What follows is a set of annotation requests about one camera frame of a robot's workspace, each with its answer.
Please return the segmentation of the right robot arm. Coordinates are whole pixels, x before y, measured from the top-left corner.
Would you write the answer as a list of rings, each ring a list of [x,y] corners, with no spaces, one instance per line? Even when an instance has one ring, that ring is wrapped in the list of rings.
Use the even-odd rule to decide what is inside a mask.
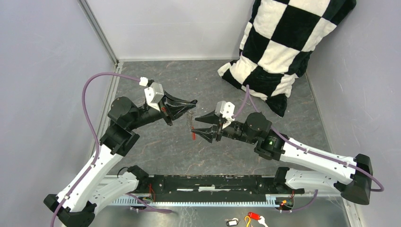
[[[262,113],[254,112],[245,122],[224,119],[211,112],[196,121],[211,124],[209,128],[192,129],[206,141],[220,141],[223,137],[255,145],[254,152],[266,160],[276,160],[307,167],[307,171],[279,168],[273,187],[279,193],[289,189],[338,191],[342,198],[360,205],[370,203],[373,169],[369,156],[336,155],[308,145],[275,131],[271,121]]]

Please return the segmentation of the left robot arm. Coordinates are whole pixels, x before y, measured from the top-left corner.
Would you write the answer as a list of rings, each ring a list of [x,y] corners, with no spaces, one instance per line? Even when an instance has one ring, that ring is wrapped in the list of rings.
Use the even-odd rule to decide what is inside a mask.
[[[98,142],[95,153],[72,182],[58,194],[48,194],[44,204],[67,227],[88,227],[106,206],[126,193],[144,192],[148,188],[145,173],[129,170],[118,179],[98,188],[108,172],[125,157],[138,141],[133,130],[163,119],[167,125],[196,107],[197,100],[187,101],[167,92],[150,97],[136,106],[128,97],[116,98],[108,113],[111,120]]]

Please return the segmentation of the red key tag with keyring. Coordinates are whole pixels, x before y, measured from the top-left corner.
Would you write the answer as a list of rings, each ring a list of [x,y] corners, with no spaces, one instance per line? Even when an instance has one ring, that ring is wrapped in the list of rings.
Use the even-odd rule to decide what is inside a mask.
[[[192,140],[196,140],[196,134],[192,132],[192,129],[194,129],[194,116],[193,116],[193,111],[189,110],[187,113],[187,125],[189,126],[189,132],[191,133]]]

